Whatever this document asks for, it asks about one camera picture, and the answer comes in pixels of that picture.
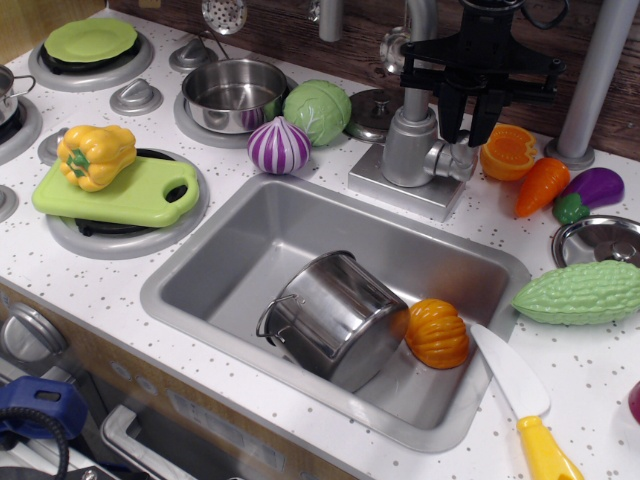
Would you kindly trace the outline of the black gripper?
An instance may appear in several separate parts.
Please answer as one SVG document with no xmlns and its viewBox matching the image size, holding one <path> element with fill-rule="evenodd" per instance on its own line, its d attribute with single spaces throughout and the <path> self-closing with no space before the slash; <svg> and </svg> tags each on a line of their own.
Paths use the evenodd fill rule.
<svg viewBox="0 0 640 480">
<path fill-rule="evenodd" d="M 518 12 L 535 27 L 544 27 L 523 4 L 465 4 L 457 33 L 411 41 L 402 48 L 400 84 L 439 95 L 440 136 L 448 143 L 458 142 L 468 96 L 475 99 L 470 147 L 489 140 L 505 104 L 554 100 L 566 65 L 514 38 L 511 29 Z"/>
</svg>

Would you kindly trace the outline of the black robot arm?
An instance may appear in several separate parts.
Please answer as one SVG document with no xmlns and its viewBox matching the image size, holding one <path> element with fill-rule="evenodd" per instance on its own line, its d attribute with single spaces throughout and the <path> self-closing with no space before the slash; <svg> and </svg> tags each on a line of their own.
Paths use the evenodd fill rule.
<svg viewBox="0 0 640 480">
<path fill-rule="evenodd" d="M 432 92 L 438 98 L 440 136 L 458 141 L 467 101 L 475 107 L 468 145 L 485 144 L 504 107 L 514 102 L 548 105 L 554 101 L 565 63 L 519 43 L 512 35 L 520 11 L 534 27 L 549 30 L 569 13 L 565 1 L 559 14 L 542 22 L 523 1 L 463 1 L 460 30 L 448 37 L 411 40 L 402 48 L 403 87 Z"/>
</svg>

